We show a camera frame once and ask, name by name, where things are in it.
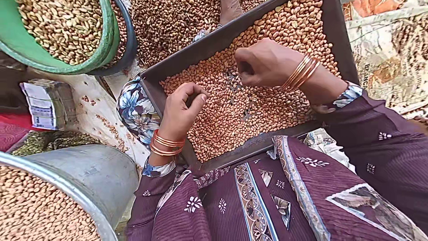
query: bangle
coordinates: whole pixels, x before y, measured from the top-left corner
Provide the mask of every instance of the bangle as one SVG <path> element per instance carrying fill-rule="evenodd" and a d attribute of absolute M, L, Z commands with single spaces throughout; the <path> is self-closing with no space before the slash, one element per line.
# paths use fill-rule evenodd
<path fill-rule="evenodd" d="M 311 60 L 308 54 L 305 54 L 300 64 L 296 67 L 294 72 L 290 75 L 290 77 L 287 79 L 286 82 L 281 86 L 282 89 L 286 89 L 287 86 L 289 86 L 294 79 L 300 74 L 300 72 L 303 70 L 303 68 L 308 64 L 308 62 Z"/>
<path fill-rule="evenodd" d="M 180 147 L 178 150 L 175 150 L 175 151 L 163 151 L 154 145 L 153 139 L 150 142 L 150 150 L 153 151 L 153 153 L 158 154 L 160 156 L 175 156 L 178 153 L 180 153 L 182 149 L 183 147 Z"/>
<path fill-rule="evenodd" d="M 311 75 L 315 72 L 315 70 L 317 69 L 317 67 L 320 65 L 320 62 L 317 60 L 314 60 L 316 62 L 314 68 L 311 70 L 311 72 L 309 72 L 308 76 L 303 79 L 295 88 L 293 88 L 291 91 L 294 91 L 296 89 L 298 89 L 301 85 L 303 85 L 310 77 Z"/>
<path fill-rule="evenodd" d="M 311 75 L 315 72 L 319 64 L 320 62 L 318 60 L 312 59 L 311 57 L 308 56 L 308 54 L 306 54 L 302 62 L 297 66 L 297 68 L 293 72 L 293 74 L 281 86 L 282 90 L 285 92 L 291 92 L 298 89 L 311 77 Z"/>
<path fill-rule="evenodd" d="M 155 142 L 172 148 L 178 148 L 174 151 L 163 151 L 156 147 Z M 150 141 L 150 150 L 153 151 L 153 153 L 158 154 L 160 156 L 175 156 L 178 153 L 181 152 L 183 149 L 185 140 L 179 141 L 179 142 L 173 142 L 170 140 L 166 140 L 158 135 L 158 129 L 153 132 L 152 140 Z"/>
<path fill-rule="evenodd" d="M 169 141 L 169 140 L 163 139 L 162 137 L 160 137 L 158 135 L 158 130 L 159 129 L 156 129 L 153 132 L 153 139 L 156 142 L 158 142 L 159 144 L 167 146 L 167 147 L 180 147 L 180 146 L 184 145 L 185 140 L 182 140 L 182 141 L 179 141 L 179 142 L 173 142 L 173 141 Z"/>

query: metal tray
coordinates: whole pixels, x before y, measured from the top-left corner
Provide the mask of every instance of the metal tray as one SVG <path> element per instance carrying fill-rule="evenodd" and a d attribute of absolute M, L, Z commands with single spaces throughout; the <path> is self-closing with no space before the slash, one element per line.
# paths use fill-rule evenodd
<path fill-rule="evenodd" d="M 255 20 L 261 19 L 265 13 L 286 2 L 288 0 L 268 0 L 143 72 L 141 74 L 143 79 L 141 85 L 158 114 L 162 117 L 166 101 L 166 94 L 159 81 L 181 72 L 190 65 L 197 64 L 200 60 L 208 59 L 217 51 L 220 52 L 228 48 L 233 39 L 253 25 Z M 338 62 L 337 67 L 342 78 L 358 84 L 357 69 L 346 32 L 342 6 L 339 0 L 324 0 L 321 9 L 323 11 L 321 19 L 324 22 L 323 32 L 327 41 L 333 43 L 332 53 L 335 56 L 335 61 Z M 187 164 L 208 172 L 269 150 L 272 147 L 271 137 L 274 135 L 301 136 L 320 126 L 319 122 L 310 121 L 295 127 L 262 133 L 247 140 L 244 145 L 234 151 L 226 152 L 205 163 L 198 161 L 192 144 L 186 140 L 181 155 Z"/>

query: red cloth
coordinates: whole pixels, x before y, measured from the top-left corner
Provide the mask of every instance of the red cloth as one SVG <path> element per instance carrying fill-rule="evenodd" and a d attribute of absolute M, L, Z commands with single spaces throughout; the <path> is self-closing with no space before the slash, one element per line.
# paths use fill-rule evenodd
<path fill-rule="evenodd" d="M 30 130 L 0 121 L 0 151 L 6 152 Z"/>
<path fill-rule="evenodd" d="M 27 130 L 48 131 L 45 129 L 34 128 L 33 123 L 31 121 L 30 113 L 26 113 L 26 114 L 2 113 L 0 114 L 0 122 L 17 125 Z"/>

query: foot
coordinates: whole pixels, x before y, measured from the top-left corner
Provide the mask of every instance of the foot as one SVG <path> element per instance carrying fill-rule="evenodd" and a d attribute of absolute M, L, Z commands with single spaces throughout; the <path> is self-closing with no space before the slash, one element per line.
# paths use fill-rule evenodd
<path fill-rule="evenodd" d="M 239 4 L 239 0 L 220 1 L 220 24 L 225 25 L 233 19 L 239 17 L 244 12 Z"/>

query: orange bangle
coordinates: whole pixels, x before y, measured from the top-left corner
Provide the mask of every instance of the orange bangle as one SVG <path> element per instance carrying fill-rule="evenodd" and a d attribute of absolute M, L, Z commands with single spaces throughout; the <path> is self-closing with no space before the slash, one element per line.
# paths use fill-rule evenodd
<path fill-rule="evenodd" d="M 167 147 L 178 148 L 178 149 L 174 151 L 163 151 L 156 147 L 155 142 Z M 181 150 L 183 149 L 184 142 L 185 140 L 180 142 L 173 142 L 173 141 L 166 140 L 158 135 L 158 129 L 157 129 L 153 132 L 153 137 L 152 137 L 152 140 L 150 141 L 149 146 L 150 146 L 150 150 L 155 154 L 158 154 L 161 156 L 175 156 L 178 153 L 180 153 Z"/>
<path fill-rule="evenodd" d="M 315 67 L 311 70 L 311 72 L 309 72 L 308 76 L 306 77 L 305 80 L 303 80 L 300 84 L 298 84 L 294 89 L 292 89 L 292 91 L 298 89 L 301 85 L 303 85 L 310 77 L 311 75 L 315 72 L 316 68 L 320 65 L 320 62 L 316 60 L 316 64 Z"/>
<path fill-rule="evenodd" d="M 290 77 L 287 79 L 286 82 L 281 86 L 282 89 L 287 89 L 288 86 L 293 83 L 294 79 L 300 75 L 300 72 L 304 69 L 304 67 L 308 64 L 308 62 L 311 60 L 308 54 L 305 54 L 300 64 L 296 67 L 294 72 L 290 75 Z"/>
<path fill-rule="evenodd" d="M 302 83 L 304 83 L 307 80 L 307 74 L 312 69 L 314 64 L 316 63 L 316 60 L 311 59 L 308 68 L 303 72 L 303 74 L 294 82 L 292 85 L 288 86 L 288 88 L 285 89 L 285 91 L 293 91 L 296 90 L 296 86 L 300 86 Z"/>
<path fill-rule="evenodd" d="M 153 138 L 154 138 L 157 142 L 159 142 L 159 143 L 161 143 L 161 144 L 168 144 L 168 145 L 171 145 L 170 147 L 179 147 L 179 146 L 184 145 L 185 140 L 182 140 L 182 141 L 179 141 L 179 142 L 173 142 L 173 141 L 169 141 L 169 140 L 166 140 L 166 139 L 164 139 L 164 138 L 160 137 L 160 136 L 158 135 L 158 130 L 159 130 L 159 129 L 156 129 L 156 130 L 153 132 Z"/>
<path fill-rule="evenodd" d="M 153 139 L 150 142 L 150 150 L 153 151 L 153 153 L 156 153 L 160 156 L 175 156 L 178 153 L 180 153 L 182 151 L 182 149 L 183 149 L 183 147 L 180 147 L 178 150 L 175 150 L 175 151 L 163 151 L 154 145 Z"/>

